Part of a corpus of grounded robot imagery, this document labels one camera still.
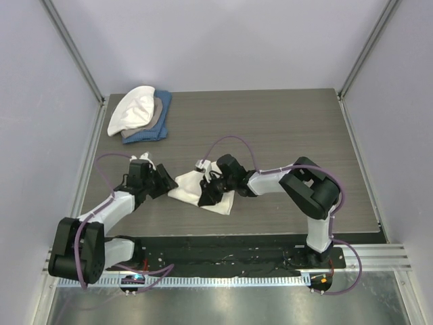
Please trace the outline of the white cloth napkin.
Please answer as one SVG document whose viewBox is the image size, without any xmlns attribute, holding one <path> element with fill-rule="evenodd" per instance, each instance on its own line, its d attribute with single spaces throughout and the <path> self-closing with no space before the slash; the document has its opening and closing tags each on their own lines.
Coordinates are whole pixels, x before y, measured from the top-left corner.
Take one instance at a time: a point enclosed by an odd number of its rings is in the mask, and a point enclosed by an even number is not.
<svg viewBox="0 0 433 325">
<path fill-rule="evenodd" d="M 190 171 L 188 173 L 175 177 L 175 182 L 178 187 L 169 191 L 168 196 L 182 202 L 198 206 L 199 199 L 202 194 L 200 188 L 200 180 L 202 180 L 202 173 L 197 171 Z M 202 209 L 218 213 L 220 215 L 230 215 L 235 192 L 230 191 L 223 194 L 219 203 L 212 206 L 203 206 Z"/>
</svg>

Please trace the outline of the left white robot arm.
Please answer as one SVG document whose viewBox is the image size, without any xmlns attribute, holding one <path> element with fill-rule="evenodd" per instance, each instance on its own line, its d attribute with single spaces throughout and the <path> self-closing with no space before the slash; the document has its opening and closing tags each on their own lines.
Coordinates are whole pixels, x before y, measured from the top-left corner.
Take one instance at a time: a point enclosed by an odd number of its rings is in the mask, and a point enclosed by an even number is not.
<svg viewBox="0 0 433 325">
<path fill-rule="evenodd" d="M 133 159 L 129 172 L 107 199 L 80 217 L 60 220 L 49 258 L 49 275 L 75 280 L 85 288 L 118 263 L 130 270 L 139 269 L 144 254 L 135 248 L 136 241 L 129 237 L 107 241 L 106 234 L 146 198 L 158 198 L 177 187 L 164 165 Z"/>
</svg>

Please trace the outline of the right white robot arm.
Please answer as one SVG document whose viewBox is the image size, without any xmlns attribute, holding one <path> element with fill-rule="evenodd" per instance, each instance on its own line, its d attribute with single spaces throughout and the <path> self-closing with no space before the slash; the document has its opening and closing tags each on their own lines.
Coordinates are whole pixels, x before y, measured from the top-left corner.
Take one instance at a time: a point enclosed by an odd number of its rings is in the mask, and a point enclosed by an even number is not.
<svg viewBox="0 0 433 325">
<path fill-rule="evenodd" d="M 330 260 L 330 219 L 342 191 L 323 169 L 304 156 L 293 165 L 268 171 L 248 171 L 230 154 L 216 163 L 219 170 L 200 181 L 199 207 L 215 206 L 229 192 L 243 197 L 285 192 L 307 216 L 306 261 L 321 267 Z"/>
</svg>

